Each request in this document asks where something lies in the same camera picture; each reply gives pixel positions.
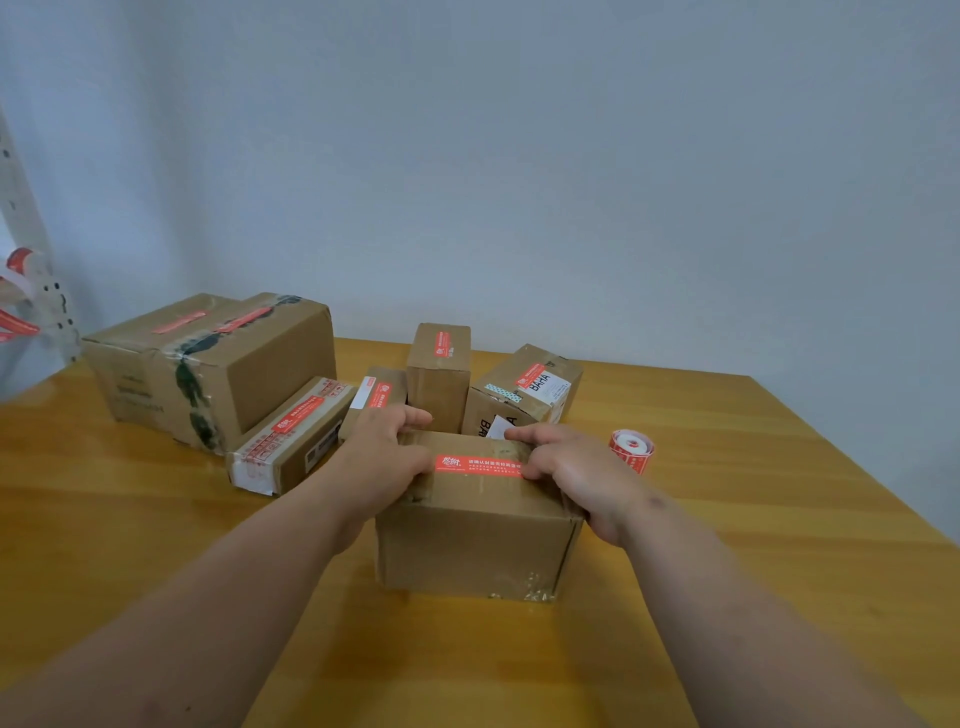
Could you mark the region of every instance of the wooden table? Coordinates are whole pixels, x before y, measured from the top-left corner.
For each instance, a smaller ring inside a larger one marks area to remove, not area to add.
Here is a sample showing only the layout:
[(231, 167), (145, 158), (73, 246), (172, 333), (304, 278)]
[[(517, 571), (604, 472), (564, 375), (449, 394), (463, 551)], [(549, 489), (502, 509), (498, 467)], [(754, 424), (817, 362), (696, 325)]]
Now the wooden table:
[[(342, 339), (341, 378), (407, 347)], [(476, 352), (486, 372), (503, 354)], [(569, 421), (649, 434), (648, 474), (747, 567), (960, 724), (960, 552), (746, 376), (586, 363)], [(75, 365), (0, 407), (0, 684), (116, 616), (263, 497), (114, 423)], [(692, 725), (623, 553), (588, 529), (552, 605), (387, 592), (372, 529), (330, 565), (248, 725)]]

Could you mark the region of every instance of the hand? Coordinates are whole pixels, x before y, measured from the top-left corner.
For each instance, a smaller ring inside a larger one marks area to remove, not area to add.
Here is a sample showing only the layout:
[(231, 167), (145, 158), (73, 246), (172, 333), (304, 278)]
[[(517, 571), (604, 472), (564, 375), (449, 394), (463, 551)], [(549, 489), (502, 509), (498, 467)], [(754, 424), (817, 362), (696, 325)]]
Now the hand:
[(627, 516), (647, 492), (629, 465), (599, 440), (565, 425), (511, 427), (504, 437), (535, 446), (521, 471), (523, 477), (552, 475), (560, 489), (589, 513), (597, 536), (623, 545)]
[(406, 404), (365, 409), (349, 439), (310, 477), (321, 481), (340, 515), (338, 551), (353, 543), (366, 521), (399, 498), (415, 475), (433, 467), (430, 450), (396, 442), (401, 430), (431, 422), (429, 412)]

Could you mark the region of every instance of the forearm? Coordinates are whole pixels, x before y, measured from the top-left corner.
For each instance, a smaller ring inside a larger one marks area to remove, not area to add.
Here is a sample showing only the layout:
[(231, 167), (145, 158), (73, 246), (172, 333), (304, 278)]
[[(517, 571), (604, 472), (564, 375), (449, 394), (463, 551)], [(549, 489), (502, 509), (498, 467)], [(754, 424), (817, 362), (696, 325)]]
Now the forearm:
[(0, 722), (239, 725), (334, 552), (318, 475), (0, 696)]
[(644, 492), (626, 525), (637, 581), (701, 725), (923, 725), (670, 498)]

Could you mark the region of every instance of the left hand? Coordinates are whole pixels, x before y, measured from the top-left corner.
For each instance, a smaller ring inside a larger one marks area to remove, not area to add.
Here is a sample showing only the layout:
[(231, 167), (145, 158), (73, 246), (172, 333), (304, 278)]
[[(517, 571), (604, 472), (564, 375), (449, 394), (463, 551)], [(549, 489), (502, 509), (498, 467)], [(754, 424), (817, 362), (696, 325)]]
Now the left hand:
[(338, 511), (338, 551), (350, 546), (363, 524), (399, 498), (416, 475), (433, 467), (430, 450), (396, 441), (402, 429), (431, 422), (429, 412), (406, 404), (365, 409), (349, 439), (308, 478), (316, 479)]

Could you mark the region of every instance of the cardboard box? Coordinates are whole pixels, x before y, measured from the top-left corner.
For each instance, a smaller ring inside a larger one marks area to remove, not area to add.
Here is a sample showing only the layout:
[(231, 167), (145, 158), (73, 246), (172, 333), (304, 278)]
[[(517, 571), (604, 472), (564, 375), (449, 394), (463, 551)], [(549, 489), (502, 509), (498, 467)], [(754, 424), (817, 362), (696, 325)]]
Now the cardboard box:
[(353, 430), (357, 418), (365, 409), (386, 407), (388, 404), (404, 404), (407, 401), (407, 373), (400, 369), (370, 367), (360, 382), (350, 409), (340, 427), (340, 442), (344, 442)]
[(407, 357), (407, 402), (433, 415), (430, 429), (460, 432), (470, 386), (470, 327), (420, 324)]
[(335, 379), (311, 379), (227, 455), (230, 482), (264, 496), (300, 485), (336, 441), (354, 392)]
[(583, 375), (576, 362), (524, 344), (470, 387), (461, 431), (486, 437), (497, 416), (517, 426), (559, 422)]
[(199, 330), (233, 299), (201, 293), (85, 336), (84, 358), (114, 420), (162, 429), (162, 404), (147, 377), (151, 359), (171, 341)]
[(530, 449), (507, 440), (407, 432), (433, 473), (376, 517), (376, 573), (391, 589), (550, 601), (584, 522), (549, 479), (519, 475)]
[(261, 293), (170, 342), (148, 376), (176, 440), (224, 454), (315, 376), (337, 376), (330, 309)]

